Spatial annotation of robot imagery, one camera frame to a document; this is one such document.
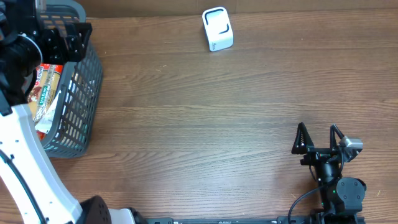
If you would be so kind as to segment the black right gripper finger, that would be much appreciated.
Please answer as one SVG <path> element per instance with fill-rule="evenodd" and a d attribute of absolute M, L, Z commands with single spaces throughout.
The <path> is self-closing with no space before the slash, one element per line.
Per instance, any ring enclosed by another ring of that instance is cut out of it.
<path fill-rule="evenodd" d="M 344 138 L 344 134 L 340 131 L 340 129 L 337 127 L 336 124 L 332 124 L 330 126 L 330 148 L 333 149 L 335 146 L 337 146 L 336 142 L 336 136 L 338 136 L 340 139 Z"/>
<path fill-rule="evenodd" d="M 313 141 L 303 122 L 298 124 L 297 133 L 294 144 L 292 146 L 292 154 L 308 154 L 315 149 Z"/>

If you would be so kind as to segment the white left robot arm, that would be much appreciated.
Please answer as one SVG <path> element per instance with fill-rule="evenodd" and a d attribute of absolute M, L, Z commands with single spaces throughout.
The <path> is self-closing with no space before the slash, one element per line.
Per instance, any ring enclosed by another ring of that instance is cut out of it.
<path fill-rule="evenodd" d="M 84 59 L 92 31 L 89 23 L 66 24 L 28 34 L 21 26 L 2 25 L 1 40 L 1 178 L 25 223 L 145 223 L 133 208 L 109 209 L 100 196 L 80 203 L 58 177 L 34 128 L 28 95 L 42 63 Z"/>

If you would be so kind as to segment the orange spaghetti pasta package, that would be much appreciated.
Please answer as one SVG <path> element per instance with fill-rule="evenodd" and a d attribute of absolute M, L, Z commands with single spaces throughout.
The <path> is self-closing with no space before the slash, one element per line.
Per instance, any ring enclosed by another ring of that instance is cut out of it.
<path fill-rule="evenodd" d="M 40 140 L 49 133 L 57 107 L 57 90 L 63 65 L 42 63 L 36 68 L 36 81 L 29 93 L 28 103 L 36 133 Z"/>

